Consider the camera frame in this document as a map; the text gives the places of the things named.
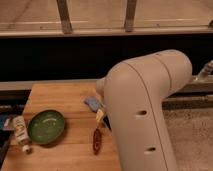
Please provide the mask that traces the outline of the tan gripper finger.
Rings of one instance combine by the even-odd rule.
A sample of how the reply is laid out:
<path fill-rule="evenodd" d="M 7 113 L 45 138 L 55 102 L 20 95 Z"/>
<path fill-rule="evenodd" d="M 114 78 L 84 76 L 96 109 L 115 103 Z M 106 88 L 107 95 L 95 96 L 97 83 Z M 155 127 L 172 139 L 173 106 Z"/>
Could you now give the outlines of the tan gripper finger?
<path fill-rule="evenodd" d="M 106 116 L 105 111 L 102 109 L 98 109 L 96 113 L 96 121 L 98 123 L 101 123 L 105 116 Z"/>

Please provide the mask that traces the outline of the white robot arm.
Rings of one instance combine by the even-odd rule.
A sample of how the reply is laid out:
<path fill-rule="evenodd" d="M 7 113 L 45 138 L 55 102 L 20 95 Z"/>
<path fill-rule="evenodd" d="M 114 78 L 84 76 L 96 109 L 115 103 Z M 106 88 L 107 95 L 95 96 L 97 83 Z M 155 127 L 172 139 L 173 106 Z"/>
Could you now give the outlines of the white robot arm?
<path fill-rule="evenodd" d="M 191 77 L 189 58 L 164 50 L 124 60 L 96 82 L 122 171 L 178 171 L 162 102 Z"/>

